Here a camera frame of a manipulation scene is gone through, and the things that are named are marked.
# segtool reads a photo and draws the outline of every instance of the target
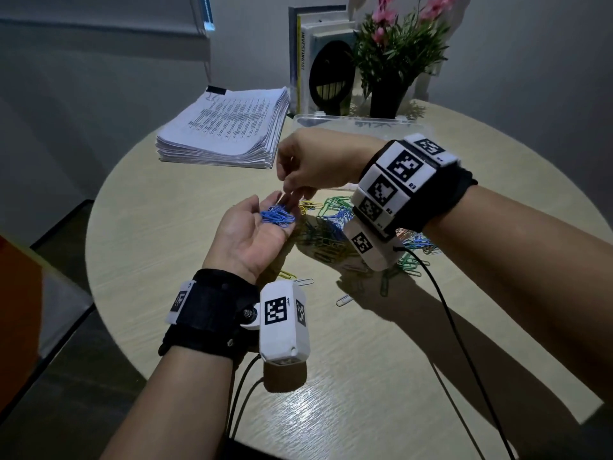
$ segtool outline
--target transparent plastic lid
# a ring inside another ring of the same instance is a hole
[[[409,119],[374,119],[359,116],[296,115],[292,131],[314,126],[352,134],[372,135],[383,140],[400,140],[406,135],[415,133],[433,138],[430,126],[417,124]]]

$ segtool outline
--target person's right hand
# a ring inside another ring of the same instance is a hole
[[[364,167],[386,141],[369,135],[304,127],[279,143],[276,173],[287,194],[305,198],[317,189],[357,183]]]

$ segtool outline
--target wrist strap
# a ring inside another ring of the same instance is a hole
[[[354,213],[388,240],[403,227],[421,232],[433,217],[456,206],[471,185],[457,157],[421,134],[391,140],[362,171],[352,196]]]
[[[257,287],[216,269],[199,270],[194,281],[158,354],[178,345],[231,359],[242,357],[247,347],[257,343],[257,331],[240,325],[242,311],[259,301]]]

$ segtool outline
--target roller blind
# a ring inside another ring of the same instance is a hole
[[[208,0],[0,0],[0,20],[201,35]]]

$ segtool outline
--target tabletop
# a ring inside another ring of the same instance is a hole
[[[531,149],[454,111],[417,106],[418,123],[460,156],[481,185],[613,240],[591,201]],[[288,118],[282,137],[291,126]],[[134,146],[103,184],[86,248],[100,315],[145,377],[159,361],[164,318],[178,287],[200,267],[225,210],[281,187],[274,170],[162,163],[155,137]],[[320,191],[314,200],[347,194]],[[311,355],[304,365],[254,366],[239,403],[262,373],[264,384],[246,405],[237,440],[291,459],[478,459],[472,437],[486,458],[505,456],[425,274],[396,276],[383,294],[380,273],[356,282],[308,247],[291,247],[283,269],[314,279],[304,287]],[[518,455],[575,433],[601,404],[597,396],[445,255],[422,258],[431,263]],[[335,306],[347,293],[356,299]]]

